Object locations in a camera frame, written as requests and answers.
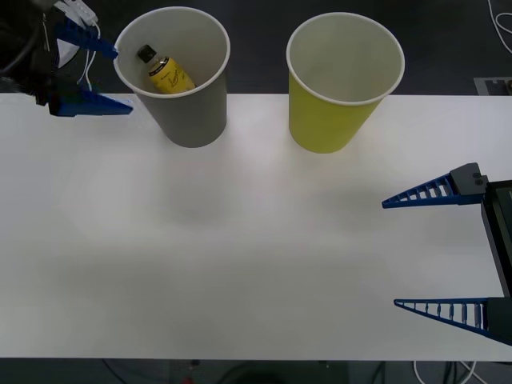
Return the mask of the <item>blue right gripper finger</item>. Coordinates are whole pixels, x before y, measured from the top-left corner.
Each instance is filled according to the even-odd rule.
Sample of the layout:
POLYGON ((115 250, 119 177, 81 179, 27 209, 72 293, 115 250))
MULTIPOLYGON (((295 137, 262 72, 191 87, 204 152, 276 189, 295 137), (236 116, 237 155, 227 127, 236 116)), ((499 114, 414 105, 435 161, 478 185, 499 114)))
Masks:
POLYGON ((467 163, 384 200, 382 208, 479 204, 487 183, 488 177, 481 174, 479 165, 467 163))
POLYGON ((511 298, 395 299, 394 305, 511 346, 511 298))

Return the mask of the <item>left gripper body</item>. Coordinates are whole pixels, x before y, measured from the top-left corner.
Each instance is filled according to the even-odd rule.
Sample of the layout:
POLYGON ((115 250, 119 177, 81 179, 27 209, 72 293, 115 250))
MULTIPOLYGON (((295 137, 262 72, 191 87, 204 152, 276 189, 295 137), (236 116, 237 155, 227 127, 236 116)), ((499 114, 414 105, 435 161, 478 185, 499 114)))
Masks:
POLYGON ((43 34, 24 58, 5 71, 15 61, 26 42, 1 49, 1 92, 23 93, 33 97, 46 97, 54 80, 58 66, 59 52, 57 40, 43 34))

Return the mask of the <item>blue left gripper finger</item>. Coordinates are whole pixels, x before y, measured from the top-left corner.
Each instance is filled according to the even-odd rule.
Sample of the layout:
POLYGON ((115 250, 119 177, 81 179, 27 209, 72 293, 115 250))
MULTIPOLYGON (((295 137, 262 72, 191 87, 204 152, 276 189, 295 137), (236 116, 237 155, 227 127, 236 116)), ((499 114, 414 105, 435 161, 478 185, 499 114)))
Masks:
POLYGON ((99 52, 106 58, 115 59, 118 56, 117 50, 110 42, 66 16, 44 14, 42 35, 43 56, 50 60, 55 60, 58 56, 57 40, 59 39, 85 50, 99 52))
POLYGON ((50 114, 55 117, 67 118, 128 115, 133 111, 132 106, 60 78, 52 78, 37 87, 37 104, 48 106, 50 114))

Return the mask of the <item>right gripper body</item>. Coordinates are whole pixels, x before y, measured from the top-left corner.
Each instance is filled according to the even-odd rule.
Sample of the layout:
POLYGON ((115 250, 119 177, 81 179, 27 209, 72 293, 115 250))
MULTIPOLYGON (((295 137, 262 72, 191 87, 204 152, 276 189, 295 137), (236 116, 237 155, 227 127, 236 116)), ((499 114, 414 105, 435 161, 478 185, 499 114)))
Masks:
POLYGON ((489 182, 482 220, 504 296, 511 297, 511 180, 489 182))

